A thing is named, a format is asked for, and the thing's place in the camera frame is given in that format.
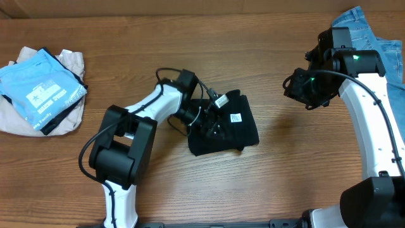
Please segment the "black t-shirt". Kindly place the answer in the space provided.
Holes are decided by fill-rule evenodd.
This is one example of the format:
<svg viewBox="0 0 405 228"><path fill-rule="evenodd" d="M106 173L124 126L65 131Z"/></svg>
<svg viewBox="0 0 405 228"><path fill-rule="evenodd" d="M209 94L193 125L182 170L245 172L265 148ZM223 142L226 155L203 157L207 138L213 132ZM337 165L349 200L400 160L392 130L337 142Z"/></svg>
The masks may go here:
<svg viewBox="0 0 405 228"><path fill-rule="evenodd" d="M229 102L219 110L206 111L209 100L205 99L197 120L187 128L191 153L205 155L229 149L242 151L246 146L259 143L257 130L247 96L236 89L226 93Z"/></svg>

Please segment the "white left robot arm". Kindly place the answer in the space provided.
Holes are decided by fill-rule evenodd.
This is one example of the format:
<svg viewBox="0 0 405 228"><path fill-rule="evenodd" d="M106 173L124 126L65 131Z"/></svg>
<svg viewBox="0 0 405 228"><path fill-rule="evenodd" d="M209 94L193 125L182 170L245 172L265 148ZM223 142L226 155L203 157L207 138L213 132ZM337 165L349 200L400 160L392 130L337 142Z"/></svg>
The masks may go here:
<svg viewBox="0 0 405 228"><path fill-rule="evenodd" d="M230 100L207 88L188 70L177 70L178 78L158 79L156 87L142 101L121 108L112 105L104 114L99 132L82 148L91 148L89 177L102 184L106 217L101 227L135 227L136 186L146 171L159 124L171 116L188 128L203 129L206 136L218 133L215 118Z"/></svg>

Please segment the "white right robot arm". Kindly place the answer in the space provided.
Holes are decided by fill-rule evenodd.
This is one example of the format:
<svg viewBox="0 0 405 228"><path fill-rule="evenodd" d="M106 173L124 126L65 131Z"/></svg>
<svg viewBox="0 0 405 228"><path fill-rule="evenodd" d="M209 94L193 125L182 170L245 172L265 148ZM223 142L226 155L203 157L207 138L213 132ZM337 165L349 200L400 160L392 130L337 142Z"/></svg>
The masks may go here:
<svg viewBox="0 0 405 228"><path fill-rule="evenodd" d="M340 97L351 116L361 153L363 179L328 208L305 211L297 227L403 227L404 142L387 92L386 71L375 50L352 46L347 27L318 36L297 68L283 82L284 94L307 110Z"/></svg>

